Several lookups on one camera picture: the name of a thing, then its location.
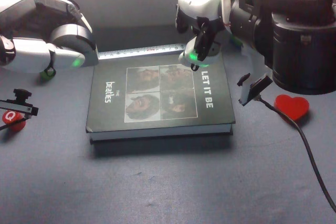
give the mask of robotic arm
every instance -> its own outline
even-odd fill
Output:
[[[195,37],[179,61],[196,71],[216,61],[216,34],[242,43],[251,71],[238,82],[246,105],[274,82],[303,94],[336,90],[336,6],[332,0],[178,0],[176,28]]]
[[[92,29],[73,0],[0,0],[0,66],[54,76],[98,64]]]

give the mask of photo grid on book cover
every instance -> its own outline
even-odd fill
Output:
[[[125,123],[197,118],[193,71],[182,64],[127,68]]]

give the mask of gray tablecloth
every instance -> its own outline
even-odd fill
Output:
[[[299,134],[263,104],[238,103],[247,60],[224,54],[232,136],[96,147],[85,133],[93,68],[49,83],[1,70],[0,99],[24,88],[40,111],[18,134],[0,132],[0,223],[336,223]],[[262,97],[283,93],[272,84]],[[336,92],[307,99],[303,130],[336,199]]]

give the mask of green light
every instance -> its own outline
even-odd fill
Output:
[[[72,63],[72,66],[75,67],[75,68],[79,67],[80,65],[81,65],[81,60],[79,58],[74,60],[73,63]]]
[[[197,54],[190,53],[189,58],[192,59],[192,60],[197,60]]]

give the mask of cable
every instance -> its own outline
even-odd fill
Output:
[[[298,132],[300,133],[300,136],[301,136],[301,138],[303,140],[303,143],[305,144],[305,147],[306,147],[309,159],[310,159],[310,163],[311,163],[311,165],[313,167],[313,170],[315,172],[316,178],[319,181],[321,189],[322,189],[322,191],[323,191],[323,193],[324,193],[324,195],[325,195],[328,203],[330,204],[332,210],[334,210],[334,212],[336,212],[335,203],[332,200],[332,198],[330,197],[327,188],[325,187],[325,184],[324,184],[324,182],[322,180],[322,177],[321,177],[321,175],[319,173],[319,170],[317,169],[317,165],[315,163],[315,160],[314,160],[314,157],[313,157],[313,153],[311,152],[311,149],[309,147],[309,144],[308,144],[308,141],[306,139],[306,136],[303,133],[303,131],[300,128],[300,126],[294,120],[292,120],[288,115],[284,114],[283,112],[281,112],[280,110],[274,108],[271,104],[269,104],[268,102],[266,102],[265,100],[263,100],[261,98],[261,96],[257,97],[256,101],[262,102],[267,108],[269,108],[270,110],[273,110],[274,112],[278,113],[280,116],[283,116],[284,118],[286,118],[298,130]]]
[[[24,122],[24,121],[27,121],[28,119],[29,119],[29,118],[22,118],[22,119],[17,120],[17,121],[15,121],[15,122],[13,122],[13,123],[9,123],[9,124],[3,125],[3,126],[0,127],[0,131],[4,130],[4,129],[6,129],[6,128],[9,128],[9,127],[11,127],[11,126],[13,126],[13,125],[15,125],[15,124],[18,124],[18,123],[22,123],[22,122]]]

